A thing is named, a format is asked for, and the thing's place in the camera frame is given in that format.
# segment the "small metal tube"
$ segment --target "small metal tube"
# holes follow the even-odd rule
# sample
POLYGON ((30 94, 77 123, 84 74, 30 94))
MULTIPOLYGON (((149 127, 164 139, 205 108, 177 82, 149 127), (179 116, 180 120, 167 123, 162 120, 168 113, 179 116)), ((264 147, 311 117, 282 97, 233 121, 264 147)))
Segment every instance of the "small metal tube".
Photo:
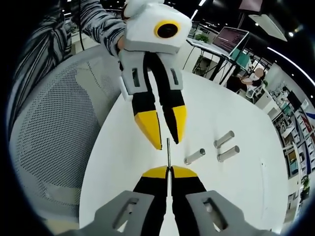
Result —
POLYGON ((228 131, 222 138, 215 140, 214 146, 220 148, 223 144, 229 141, 231 138, 234 138, 235 134, 233 131, 228 131))
POLYGON ((200 157, 204 156, 206 154, 205 149, 201 148, 194 154, 190 155, 189 157, 184 158, 184 163, 186 165, 190 165, 193 161, 199 159, 200 157))
POLYGON ((235 156, 239 152, 240 152, 240 148, 238 146, 234 146, 231 149, 225 151, 224 153, 219 154, 217 156, 217 159, 218 159, 219 162, 223 162, 226 159, 229 159, 230 157, 235 156))

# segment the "metal pin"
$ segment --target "metal pin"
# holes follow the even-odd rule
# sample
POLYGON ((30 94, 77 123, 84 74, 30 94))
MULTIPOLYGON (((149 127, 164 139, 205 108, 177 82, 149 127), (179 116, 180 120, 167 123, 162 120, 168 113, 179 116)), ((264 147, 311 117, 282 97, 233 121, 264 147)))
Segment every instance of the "metal pin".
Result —
POLYGON ((205 149, 201 148, 194 154, 190 155, 189 157, 184 158, 184 163, 186 165, 190 165, 193 161, 199 159, 200 157, 204 156, 206 154, 205 149))
POLYGON ((171 148, 169 145, 169 138, 166 139, 167 142, 167 165, 168 165, 168 169, 171 169, 171 148))
POLYGON ((239 152, 240 152, 240 148, 238 146, 234 146, 231 149, 227 150, 226 152, 219 154, 217 156, 217 159, 219 162, 223 162, 226 159, 229 159, 230 157, 235 156, 239 152))
POLYGON ((223 144, 229 141, 231 138, 234 138, 235 134, 233 131, 228 131, 222 138, 215 140, 214 146, 220 148, 223 144))

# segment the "laptop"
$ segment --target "laptop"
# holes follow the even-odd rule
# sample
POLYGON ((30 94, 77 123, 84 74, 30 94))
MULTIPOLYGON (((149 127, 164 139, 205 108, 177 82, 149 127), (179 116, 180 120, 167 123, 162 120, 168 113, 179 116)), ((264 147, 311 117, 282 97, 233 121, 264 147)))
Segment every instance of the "laptop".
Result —
POLYGON ((194 46, 211 50, 217 54, 230 57, 234 50, 244 41, 249 32, 242 29, 223 27, 213 40, 212 44, 204 43, 195 39, 188 38, 194 46))
POLYGON ((249 32, 246 30, 224 27, 215 37, 211 46, 223 55, 230 56, 248 34, 249 32))

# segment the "gray mesh chair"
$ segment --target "gray mesh chair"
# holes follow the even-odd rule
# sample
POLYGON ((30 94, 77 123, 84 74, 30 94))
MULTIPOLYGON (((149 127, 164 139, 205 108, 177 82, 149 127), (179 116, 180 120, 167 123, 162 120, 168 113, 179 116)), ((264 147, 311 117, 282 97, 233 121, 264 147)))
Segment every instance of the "gray mesh chair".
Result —
POLYGON ((118 61, 96 46, 60 64, 27 98, 9 148, 40 217, 78 222, 84 172, 120 94, 119 75, 118 61))

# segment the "yellow circle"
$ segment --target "yellow circle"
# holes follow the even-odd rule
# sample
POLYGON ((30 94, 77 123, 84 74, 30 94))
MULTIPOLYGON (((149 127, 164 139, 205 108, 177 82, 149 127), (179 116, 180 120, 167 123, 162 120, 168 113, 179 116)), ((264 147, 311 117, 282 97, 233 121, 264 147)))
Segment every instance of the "yellow circle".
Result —
POLYGON ((173 24, 177 27, 177 32, 179 32, 180 30, 180 24, 176 21, 173 21, 173 20, 163 20, 163 21, 160 21, 159 23, 157 23, 157 25, 154 27, 154 34, 156 37, 158 38, 162 38, 159 36, 158 34, 158 29, 161 27, 161 26, 164 26, 166 24, 173 24))

